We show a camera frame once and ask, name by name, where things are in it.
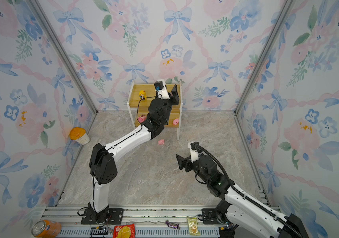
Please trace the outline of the pink bear toy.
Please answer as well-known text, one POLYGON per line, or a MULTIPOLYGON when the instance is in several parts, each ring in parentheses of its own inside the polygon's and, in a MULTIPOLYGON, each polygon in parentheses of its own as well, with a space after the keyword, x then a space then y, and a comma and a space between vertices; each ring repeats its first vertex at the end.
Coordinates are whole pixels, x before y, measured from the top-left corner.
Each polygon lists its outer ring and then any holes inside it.
POLYGON ((138 120, 138 122, 141 124, 141 123, 143 123, 146 119, 147 119, 146 115, 141 115, 141 116, 138 117, 137 120, 138 120))

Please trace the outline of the yellow bear toy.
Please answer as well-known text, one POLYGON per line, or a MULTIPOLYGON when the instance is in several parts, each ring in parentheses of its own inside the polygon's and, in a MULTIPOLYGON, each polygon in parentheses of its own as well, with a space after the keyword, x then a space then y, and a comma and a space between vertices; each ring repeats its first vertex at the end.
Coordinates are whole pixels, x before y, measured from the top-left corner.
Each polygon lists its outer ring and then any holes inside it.
POLYGON ((145 100, 147 98, 147 94, 146 94, 145 90, 139 91, 139 98, 140 98, 140 100, 145 100))

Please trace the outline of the small pink pig toy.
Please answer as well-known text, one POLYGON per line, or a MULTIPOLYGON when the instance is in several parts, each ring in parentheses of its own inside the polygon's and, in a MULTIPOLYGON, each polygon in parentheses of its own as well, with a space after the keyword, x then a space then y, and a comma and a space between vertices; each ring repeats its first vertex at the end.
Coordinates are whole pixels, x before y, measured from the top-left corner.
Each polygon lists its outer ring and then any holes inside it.
POLYGON ((159 141, 158 141, 158 145, 164 145, 165 144, 165 140, 164 139, 160 139, 159 141))

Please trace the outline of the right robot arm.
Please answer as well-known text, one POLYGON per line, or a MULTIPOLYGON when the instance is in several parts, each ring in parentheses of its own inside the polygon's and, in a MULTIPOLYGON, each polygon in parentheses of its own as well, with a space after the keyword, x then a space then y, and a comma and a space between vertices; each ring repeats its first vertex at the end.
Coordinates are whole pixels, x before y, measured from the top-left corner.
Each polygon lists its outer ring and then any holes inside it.
POLYGON ((176 155, 180 170, 194 172, 212 195, 221 199, 215 214, 222 223, 243 227, 259 238, 307 238, 302 220, 260 202, 230 179, 220 161, 198 142, 189 145, 190 156, 176 155))

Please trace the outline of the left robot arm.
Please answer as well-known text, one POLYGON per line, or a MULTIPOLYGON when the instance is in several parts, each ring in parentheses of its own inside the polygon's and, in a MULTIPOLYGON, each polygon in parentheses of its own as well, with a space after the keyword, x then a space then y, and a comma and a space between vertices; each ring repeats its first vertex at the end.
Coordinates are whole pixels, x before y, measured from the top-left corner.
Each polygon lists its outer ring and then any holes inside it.
POLYGON ((146 120, 120 139, 105 145, 98 143, 93 147, 89 162, 92 199, 82 215, 81 224, 103 225, 112 217, 122 215, 109 211, 109 189, 110 183, 117 176, 116 162, 136 147, 158 136, 169 124, 172 107, 180 103, 177 85, 173 86, 171 92, 167 91, 163 80, 155 82, 154 86, 156 96, 152 98, 148 107, 146 120))

